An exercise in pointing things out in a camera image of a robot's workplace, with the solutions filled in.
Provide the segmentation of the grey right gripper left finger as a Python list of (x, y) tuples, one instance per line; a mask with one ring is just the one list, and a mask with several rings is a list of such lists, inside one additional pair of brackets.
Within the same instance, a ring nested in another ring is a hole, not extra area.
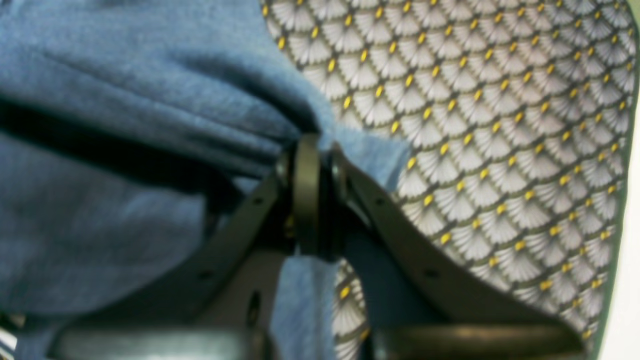
[(226, 226), (176, 269), (60, 330), (51, 360), (280, 360), (281, 269), (322, 255), (322, 157), (305, 134)]

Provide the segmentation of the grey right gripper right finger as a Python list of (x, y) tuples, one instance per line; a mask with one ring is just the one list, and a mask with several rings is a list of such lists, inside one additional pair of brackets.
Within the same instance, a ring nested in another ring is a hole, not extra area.
[(336, 249), (362, 284), (362, 360), (564, 360), (585, 346), (566, 323), (456, 264), (337, 146), (329, 172)]

